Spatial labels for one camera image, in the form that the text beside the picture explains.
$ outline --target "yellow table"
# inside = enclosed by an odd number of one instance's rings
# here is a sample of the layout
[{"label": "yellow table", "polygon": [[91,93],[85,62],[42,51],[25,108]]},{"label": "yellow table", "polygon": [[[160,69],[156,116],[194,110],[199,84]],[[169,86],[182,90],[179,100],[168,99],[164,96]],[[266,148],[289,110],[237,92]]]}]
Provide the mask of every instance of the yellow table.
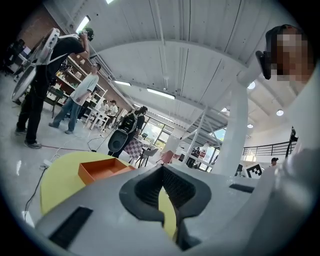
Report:
[{"label": "yellow table", "polygon": [[[97,152],[72,152],[55,160],[45,171],[40,185],[40,207],[42,214],[45,215],[56,205],[85,187],[85,184],[78,176],[80,163],[110,158],[113,158],[113,156]],[[126,166],[130,165],[121,159],[120,161]],[[159,195],[159,210],[164,213],[164,229],[172,238],[176,230],[176,215],[163,188]]]}]

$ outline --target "checkered cloth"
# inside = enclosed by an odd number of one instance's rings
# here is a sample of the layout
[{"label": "checkered cloth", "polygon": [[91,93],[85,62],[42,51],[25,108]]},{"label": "checkered cloth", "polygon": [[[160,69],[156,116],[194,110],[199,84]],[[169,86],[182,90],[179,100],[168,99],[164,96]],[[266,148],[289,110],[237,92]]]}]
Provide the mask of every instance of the checkered cloth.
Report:
[{"label": "checkered cloth", "polygon": [[149,148],[153,150],[155,146],[141,142],[140,140],[133,138],[128,145],[124,148],[124,151],[129,154],[131,158],[138,159],[142,148]]}]

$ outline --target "orange tray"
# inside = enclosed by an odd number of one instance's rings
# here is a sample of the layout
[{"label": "orange tray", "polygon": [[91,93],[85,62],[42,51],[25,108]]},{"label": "orange tray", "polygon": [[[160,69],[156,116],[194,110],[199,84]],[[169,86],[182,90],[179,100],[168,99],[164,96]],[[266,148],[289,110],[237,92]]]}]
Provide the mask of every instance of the orange tray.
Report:
[{"label": "orange tray", "polygon": [[135,170],[132,165],[126,166],[117,158],[79,164],[78,175],[84,184],[88,185],[97,180],[103,180],[113,175]]}]

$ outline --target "black speaker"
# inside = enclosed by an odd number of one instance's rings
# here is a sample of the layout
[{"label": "black speaker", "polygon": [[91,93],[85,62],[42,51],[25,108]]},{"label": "black speaker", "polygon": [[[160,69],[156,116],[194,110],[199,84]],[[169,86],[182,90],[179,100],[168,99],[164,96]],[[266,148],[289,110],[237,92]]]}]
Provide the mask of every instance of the black speaker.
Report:
[{"label": "black speaker", "polygon": [[128,138],[128,134],[122,130],[116,130],[109,142],[108,142],[108,148],[111,152],[118,152],[123,145],[125,144],[126,140]]}]

